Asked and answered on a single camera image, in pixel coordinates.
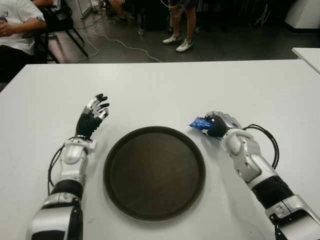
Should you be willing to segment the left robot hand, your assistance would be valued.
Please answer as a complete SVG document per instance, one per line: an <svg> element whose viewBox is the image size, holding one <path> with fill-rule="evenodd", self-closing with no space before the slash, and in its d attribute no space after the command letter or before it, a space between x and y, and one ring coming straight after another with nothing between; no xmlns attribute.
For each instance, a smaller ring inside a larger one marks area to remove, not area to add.
<svg viewBox="0 0 320 240"><path fill-rule="evenodd" d="M95 130L109 115L108 97L103 93L97 94L85 105L77 121L75 135L90 139Z"/></svg>

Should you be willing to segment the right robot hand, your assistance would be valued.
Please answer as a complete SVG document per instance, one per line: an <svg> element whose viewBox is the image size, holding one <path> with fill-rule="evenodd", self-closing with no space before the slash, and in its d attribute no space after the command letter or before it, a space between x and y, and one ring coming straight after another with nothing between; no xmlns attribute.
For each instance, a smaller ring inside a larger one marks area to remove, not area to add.
<svg viewBox="0 0 320 240"><path fill-rule="evenodd" d="M207 135L214 138L222 138L230 129L242 129L234 117L221 111L210 111L204 119L212 122L212 126L207 130Z"/></svg>

